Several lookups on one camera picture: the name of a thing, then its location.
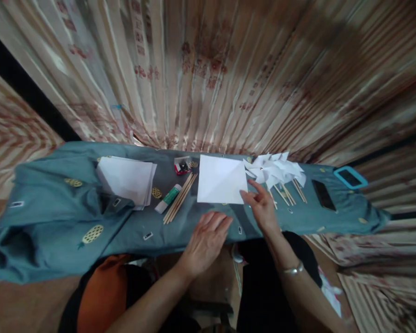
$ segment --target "person's right hand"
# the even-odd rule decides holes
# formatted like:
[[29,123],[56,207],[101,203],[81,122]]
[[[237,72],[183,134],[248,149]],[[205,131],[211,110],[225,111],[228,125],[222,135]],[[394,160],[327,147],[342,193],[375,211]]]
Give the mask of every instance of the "person's right hand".
[[254,218],[257,221],[257,225],[262,231],[280,231],[277,225],[276,216],[274,213],[274,202],[271,195],[254,180],[249,179],[248,183],[254,186],[257,190],[255,192],[240,191],[240,195],[244,202],[251,206],[253,210]]

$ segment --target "bracelet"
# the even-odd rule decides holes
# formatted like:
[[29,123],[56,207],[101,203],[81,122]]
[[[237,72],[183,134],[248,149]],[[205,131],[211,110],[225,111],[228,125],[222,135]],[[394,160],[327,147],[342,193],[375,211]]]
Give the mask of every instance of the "bracelet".
[[282,270],[282,273],[288,274],[288,275],[296,275],[304,270],[304,263],[299,260],[299,266],[296,268],[289,268],[287,270]]

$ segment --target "black phone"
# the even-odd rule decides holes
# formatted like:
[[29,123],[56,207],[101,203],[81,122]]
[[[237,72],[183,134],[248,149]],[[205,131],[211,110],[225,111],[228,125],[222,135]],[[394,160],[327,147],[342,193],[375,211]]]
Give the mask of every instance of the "black phone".
[[313,187],[316,192],[316,195],[318,196],[320,205],[326,209],[329,209],[335,212],[336,207],[334,206],[334,203],[331,200],[330,194],[328,193],[328,190],[325,187],[325,184],[317,180],[313,180],[312,183],[313,183]]

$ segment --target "wooden stick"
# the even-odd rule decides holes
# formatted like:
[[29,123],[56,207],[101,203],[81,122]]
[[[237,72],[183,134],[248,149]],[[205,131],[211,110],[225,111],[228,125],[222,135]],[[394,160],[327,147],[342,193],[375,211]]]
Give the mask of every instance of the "wooden stick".
[[277,188],[276,185],[274,185],[274,188],[276,189],[277,193],[279,193],[279,195],[282,197],[282,199],[285,201],[285,203],[287,204],[287,206],[289,206],[290,204],[288,203],[288,201],[285,199],[285,197],[282,195],[282,193],[279,191],[279,189]]
[[274,207],[275,207],[275,208],[276,208],[276,210],[277,210],[277,203],[276,203],[276,201],[274,200],[274,196],[273,196],[273,194],[271,193],[271,189],[269,190],[269,194],[271,195],[271,198],[273,199]]
[[302,196],[302,193],[300,192],[300,188],[297,186],[297,183],[296,183],[295,179],[293,179],[293,185],[294,185],[296,191],[299,193],[299,197],[302,199],[303,202],[305,202],[305,199]]
[[172,203],[172,206],[170,207],[170,210],[168,211],[168,213],[166,214],[165,218],[163,219],[163,224],[167,224],[170,220],[171,215],[174,213],[174,211],[177,208],[177,205],[179,204],[180,200],[182,200],[182,197],[184,195],[184,192],[186,191],[186,189],[188,188],[188,186],[191,183],[191,180],[193,179],[194,174],[191,173],[188,177],[188,179],[185,181],[185,184],[183,185],[182,189],[180,190],[177,198],[174,200],[174,202]]
[[175,207],[176,207],[176,205],[177,205],[177,202],[178,202],[178,201],[180,200],[180,198],[182,197],[183,192],[184,192],[184,190],[186,189],[186,187],[188,186],[188,184],[190,183],[190,181],[191,181],[191,178],[192,178],[192,177],[193,177],[193,174],[191,173],[191,174],[188,176],[188,178],[186,179],[186,181],[185,181],[184,185],[182,186],[181,191],[179,192],[179,194],[177,194],[177,197],[174,199],[174,202],[172,203],[171,207],[168,209],[168,212],[166,213],[165,217],[163,218],[163,221],[164,221],[164,223],[163,223],[163,224],[166,224],[166,221],[168,220],[168,217],[170,217],[171,212],[172,212],[172,211],[174,211],[174,209],[175,209]]
[[188,194],[188,192],[190,191],[191,186],[193,185],[194,181],[196,180],[196,177],[197,177],[197,174],[194,174],[194,177],[191,179],[191,183],[188,185],[188,187],[185,190],[184,195],[182,196],[182,200],[180,200],[180,203],[178,204],[177,209],[171,215],[170,220],[168,221],[168,223],[171,223],[172,220],[174,219],[174,217],[176,216],[177,212],[180,209],[180,206],[182,206],[183,202],[185,201],[186,195]]
[[307,203],[308,203],[308,201],[306,200],[305,194],[303,193],[302,188],[301,188],[301,186],[300,186],[299,182],[297,181],[297,179],[296,179],[296,178],[294,178],[294,181],[295,181],[296,186],[298,187],[298,189],[299,189],[299,191],[300,191],[300,194],[301,194],[301,195],[302,195],[302,197],[303,197],[304,202],[307,204]]
[[285,184],[282,184],[283,190],[285,191],[285,193],[288,195],[288,199],[290,199],[291,204],[294,206],[296,203],[296,201],[294,200],[293,196],[291,195],[290,192],[288,192],[287,188],[285,187]]

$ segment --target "blue case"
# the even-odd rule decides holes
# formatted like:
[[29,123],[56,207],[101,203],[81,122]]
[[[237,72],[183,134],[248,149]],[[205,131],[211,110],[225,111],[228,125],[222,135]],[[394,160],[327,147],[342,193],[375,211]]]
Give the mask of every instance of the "blue case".
[[[351,185],[343,176],[341,176],[340,175],[340,173],[342,172],[342,171],[346,171],[346,172],[349,172],[354,178],[356,178],[359,182],[360,182],[360,184],[358,184],[358,185]],[[362,188],[362,187],[365,187],[365,186],[367,186],[368,185],[368,182],[367,182],[367,180],[365,179],[365,178],[363,178],[362,176],[361,176],[361,174],[360,173],[358,173],[355,169],[353,169],[352,167],[350,167],[350,166],[343,166],[343,167],[340,167],[340,168],[338,168],[338,169],[336,169],[334,172],[334,175],[337,177],[337,178],[339,178],[339,180],[340,181],[342,181],[349,189],[352,189],[352,190],[356,190],[356,189],[359,189],[359,188]]]

